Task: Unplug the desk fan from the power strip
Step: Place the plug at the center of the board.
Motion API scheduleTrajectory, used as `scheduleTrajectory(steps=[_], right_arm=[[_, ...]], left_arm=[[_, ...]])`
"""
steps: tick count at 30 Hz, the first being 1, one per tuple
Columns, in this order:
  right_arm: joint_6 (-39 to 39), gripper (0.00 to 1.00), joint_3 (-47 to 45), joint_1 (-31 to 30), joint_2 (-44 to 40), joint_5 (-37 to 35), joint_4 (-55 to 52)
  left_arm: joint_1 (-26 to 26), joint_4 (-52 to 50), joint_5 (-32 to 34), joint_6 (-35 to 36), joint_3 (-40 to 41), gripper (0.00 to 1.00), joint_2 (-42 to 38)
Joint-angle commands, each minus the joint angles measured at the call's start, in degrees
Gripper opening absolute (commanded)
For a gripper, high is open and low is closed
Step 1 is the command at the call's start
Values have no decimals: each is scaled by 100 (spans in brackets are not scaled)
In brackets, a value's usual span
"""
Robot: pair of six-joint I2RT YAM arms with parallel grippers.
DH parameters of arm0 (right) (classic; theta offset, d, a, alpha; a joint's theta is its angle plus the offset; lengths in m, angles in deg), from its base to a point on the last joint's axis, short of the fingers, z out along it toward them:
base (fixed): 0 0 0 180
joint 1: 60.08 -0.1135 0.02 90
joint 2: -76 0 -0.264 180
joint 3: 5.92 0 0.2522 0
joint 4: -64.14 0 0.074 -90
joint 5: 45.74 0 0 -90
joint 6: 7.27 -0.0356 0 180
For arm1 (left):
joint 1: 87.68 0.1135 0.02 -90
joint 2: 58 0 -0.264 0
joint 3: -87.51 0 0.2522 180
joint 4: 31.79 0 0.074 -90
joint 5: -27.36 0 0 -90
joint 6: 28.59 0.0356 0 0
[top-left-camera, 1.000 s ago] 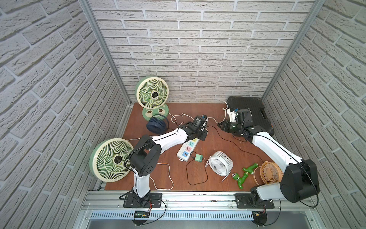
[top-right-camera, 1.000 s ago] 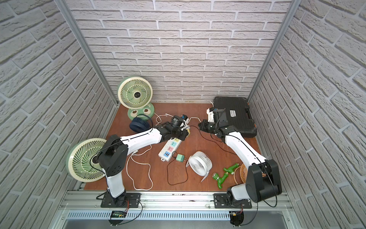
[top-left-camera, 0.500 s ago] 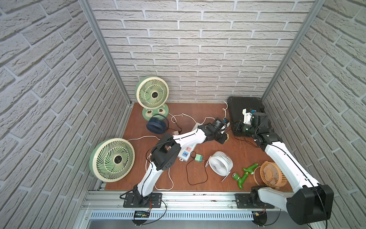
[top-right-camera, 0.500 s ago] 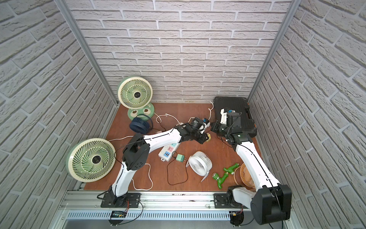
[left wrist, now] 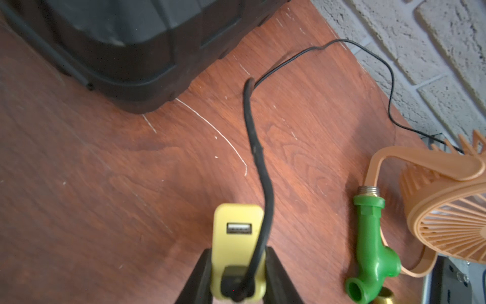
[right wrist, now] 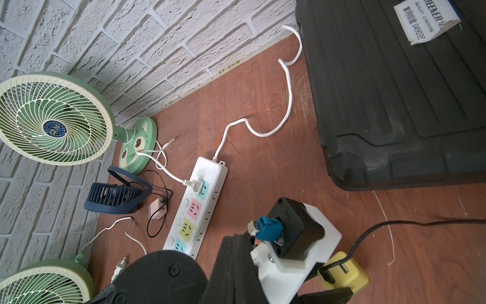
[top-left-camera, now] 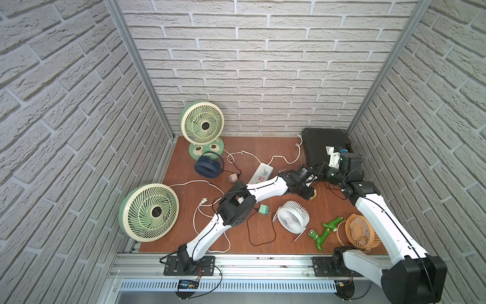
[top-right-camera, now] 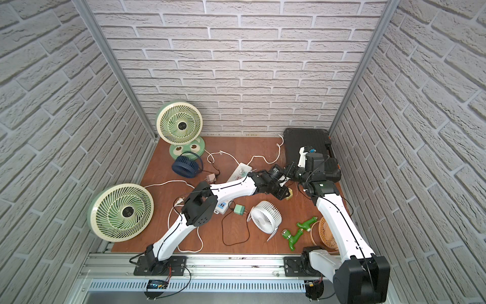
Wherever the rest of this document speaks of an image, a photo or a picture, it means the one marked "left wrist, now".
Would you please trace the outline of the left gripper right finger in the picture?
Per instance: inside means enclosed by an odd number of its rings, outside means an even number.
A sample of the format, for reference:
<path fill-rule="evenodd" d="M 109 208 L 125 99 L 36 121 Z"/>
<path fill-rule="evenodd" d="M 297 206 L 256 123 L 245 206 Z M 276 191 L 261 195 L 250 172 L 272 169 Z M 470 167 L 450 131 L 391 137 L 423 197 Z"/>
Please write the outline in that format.
<path fill-rule="evenodd" d="M 272 247 L 266 248 L 265 277 L 267 290 L 265 304 L 303 304 L 277 253 Z"/>

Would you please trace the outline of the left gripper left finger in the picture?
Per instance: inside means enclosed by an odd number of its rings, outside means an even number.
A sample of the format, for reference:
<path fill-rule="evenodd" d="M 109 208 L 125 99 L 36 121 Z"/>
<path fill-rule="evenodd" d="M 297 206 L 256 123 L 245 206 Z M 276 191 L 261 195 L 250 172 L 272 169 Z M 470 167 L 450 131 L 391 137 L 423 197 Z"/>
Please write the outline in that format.
<path fill-rule="evenodd" d="M 212 304 L 211 249 L 205 249 L 175 304 Z"/>

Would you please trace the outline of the yellow USB charger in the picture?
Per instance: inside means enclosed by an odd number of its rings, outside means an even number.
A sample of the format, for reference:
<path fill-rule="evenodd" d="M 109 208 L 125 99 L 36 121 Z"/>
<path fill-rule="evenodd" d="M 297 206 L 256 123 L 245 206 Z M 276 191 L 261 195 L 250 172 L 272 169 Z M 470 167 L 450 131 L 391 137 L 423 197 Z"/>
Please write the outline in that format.
<path fill-rule="evenodd" d="M 229 301 L 245 275 L 257 244 L 264 211 L 258 205 L 224 203 L 213 218 L 210 290 Z"/>

